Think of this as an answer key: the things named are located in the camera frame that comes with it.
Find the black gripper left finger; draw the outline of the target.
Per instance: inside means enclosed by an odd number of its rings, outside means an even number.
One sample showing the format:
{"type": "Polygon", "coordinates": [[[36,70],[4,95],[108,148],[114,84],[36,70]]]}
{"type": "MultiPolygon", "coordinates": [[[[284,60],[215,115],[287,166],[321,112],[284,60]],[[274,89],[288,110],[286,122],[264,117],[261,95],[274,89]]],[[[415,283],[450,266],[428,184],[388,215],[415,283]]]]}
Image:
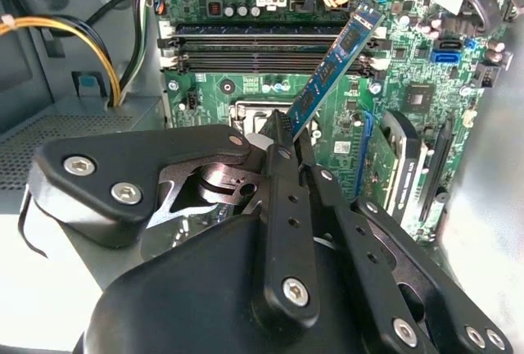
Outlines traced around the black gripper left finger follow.
{"type": "Polygon", "coordinates": [[[205,204],[257,213],[262,227],[254,305],[261,316],[319,315],[309,195],[287,118],[274,112],[261,149],[227,125],[64,138],[34,154],[28,191],[62,224],[109,248],[205,204]]]}

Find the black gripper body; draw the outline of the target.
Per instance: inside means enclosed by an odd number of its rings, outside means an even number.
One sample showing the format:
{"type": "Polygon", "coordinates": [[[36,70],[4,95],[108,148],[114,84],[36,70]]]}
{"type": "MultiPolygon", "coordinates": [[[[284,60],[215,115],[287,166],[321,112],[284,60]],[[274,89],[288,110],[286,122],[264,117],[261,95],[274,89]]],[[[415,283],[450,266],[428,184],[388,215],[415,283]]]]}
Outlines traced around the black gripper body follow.
{"type": "Polygon", "coordinates": [[[116,279],[87,353],[361,353],[355,264],[368,223],[319,169],[255,185],[246,209],[116,279]]]}

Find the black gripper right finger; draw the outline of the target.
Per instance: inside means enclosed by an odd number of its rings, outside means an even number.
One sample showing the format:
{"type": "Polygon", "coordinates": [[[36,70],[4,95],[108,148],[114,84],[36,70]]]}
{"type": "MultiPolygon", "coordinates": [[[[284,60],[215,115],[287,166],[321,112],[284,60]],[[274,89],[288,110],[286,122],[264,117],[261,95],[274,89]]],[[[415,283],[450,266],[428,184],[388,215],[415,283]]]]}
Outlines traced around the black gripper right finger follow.
{"type": "Polygon", "coordinates": [[[314,232],[332,235],[367,353],[513,352],[495,322],[383,208],[345,199],[334,174],[316,163],[308,132],[295,146],[313,196],[314,232]]]}

